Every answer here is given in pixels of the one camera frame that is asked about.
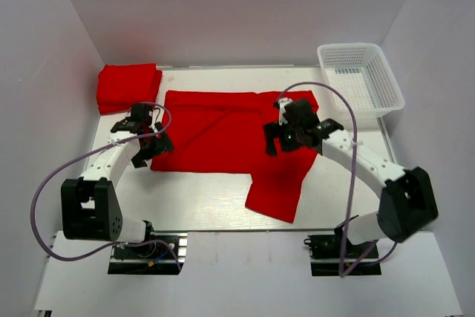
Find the folded red t shirt stack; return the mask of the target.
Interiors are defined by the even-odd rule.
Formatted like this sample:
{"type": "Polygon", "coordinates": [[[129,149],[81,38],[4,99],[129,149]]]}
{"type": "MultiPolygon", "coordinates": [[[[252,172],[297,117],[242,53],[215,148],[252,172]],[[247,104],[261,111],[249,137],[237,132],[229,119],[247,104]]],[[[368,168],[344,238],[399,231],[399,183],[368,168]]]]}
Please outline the folded red t shirt stack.
{"type": "Polygon", "coordinates": [[[154,63],[106,65],[98,75],[96,102],[101,115],[127,111],[136,102],[154,102],[163,72],[154,63]]]}

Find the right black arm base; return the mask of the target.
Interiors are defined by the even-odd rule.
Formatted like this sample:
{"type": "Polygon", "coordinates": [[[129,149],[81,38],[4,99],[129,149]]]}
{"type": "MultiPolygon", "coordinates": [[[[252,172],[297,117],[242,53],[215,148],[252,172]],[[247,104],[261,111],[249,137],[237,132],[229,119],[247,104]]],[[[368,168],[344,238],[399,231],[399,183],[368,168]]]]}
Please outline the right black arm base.
{"type": "MultiPolygon", "coordinates": [[[[310,268],[313,277],[338,277],[341,241],[337,235],[308,235],[304,239],[304,246],[309,251],[310,268]]],[[[368,255],[358,263],[349,276],[377,276],[381,275],[379,251],[371,242],[359,245],[347,243],[344,257],[344,271],[360,258],[369,248],[368,255]]]]}

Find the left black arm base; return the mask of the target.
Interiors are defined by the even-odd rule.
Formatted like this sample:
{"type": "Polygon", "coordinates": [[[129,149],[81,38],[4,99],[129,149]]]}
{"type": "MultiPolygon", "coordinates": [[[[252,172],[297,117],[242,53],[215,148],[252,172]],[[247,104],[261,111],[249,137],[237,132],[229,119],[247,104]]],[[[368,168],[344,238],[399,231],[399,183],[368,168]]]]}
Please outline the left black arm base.
{"type": "Polygon", "coordinates": [[[179,275],[186,259],[188,234],[152,232],[150,239],[159,243],[137,248],[113,248],[108,265],[109,275],[179,275]]]}

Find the white plastic basket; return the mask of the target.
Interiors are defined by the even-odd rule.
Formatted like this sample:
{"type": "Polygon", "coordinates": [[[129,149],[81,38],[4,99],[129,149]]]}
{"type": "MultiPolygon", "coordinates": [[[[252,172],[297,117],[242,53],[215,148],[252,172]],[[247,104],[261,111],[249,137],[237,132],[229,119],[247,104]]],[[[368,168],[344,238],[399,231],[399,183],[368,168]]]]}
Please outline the white plastic basket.
{"type": "Polygon", "coordinates": [[[325,82],[348,101],[356,119],[373,120],[403,109],[399,84],[378,45],[320,45],[317,56],[325,82]]]}

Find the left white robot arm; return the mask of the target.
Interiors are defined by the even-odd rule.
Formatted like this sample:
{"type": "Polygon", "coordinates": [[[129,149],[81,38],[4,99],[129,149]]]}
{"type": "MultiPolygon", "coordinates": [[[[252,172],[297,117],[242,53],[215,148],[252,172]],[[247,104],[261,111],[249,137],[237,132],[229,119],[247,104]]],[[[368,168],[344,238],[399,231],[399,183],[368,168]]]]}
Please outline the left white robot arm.
{"type": "Polygon", "coordinates": [[[142,257],[155,252],[157,239],[148,223],[122,213],[116,186],[128,165],[146,167],[149,160],[173,151],[163,124],[153,121],[158,107],[152,102],[133,104],[130,114],[111,129],[111,147],[102,149],[79,178],[64,181],[61,205],[66,238],[131,243],[142,257]]]}

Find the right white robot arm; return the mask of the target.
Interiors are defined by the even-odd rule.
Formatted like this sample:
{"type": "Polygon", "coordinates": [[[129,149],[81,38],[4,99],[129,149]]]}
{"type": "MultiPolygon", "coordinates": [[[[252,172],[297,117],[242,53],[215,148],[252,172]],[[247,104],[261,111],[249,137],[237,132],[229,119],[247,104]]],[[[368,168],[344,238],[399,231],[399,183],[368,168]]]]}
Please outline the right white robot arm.
{"type": "Polygon", "coordinates": [[[377,211],[350,219],[347,231],[336,236],[341,255],[353,256],[363,243],[382,238],[402,243],[438,218],[432,183],[424,169],[406,169],[355,143],[335,120],[319,120],[306,99],[284,97],[274,106],[279,118],[264,126],[269,156],[278,150],[312,149],[354,173],[379,198],[377,211]]]}

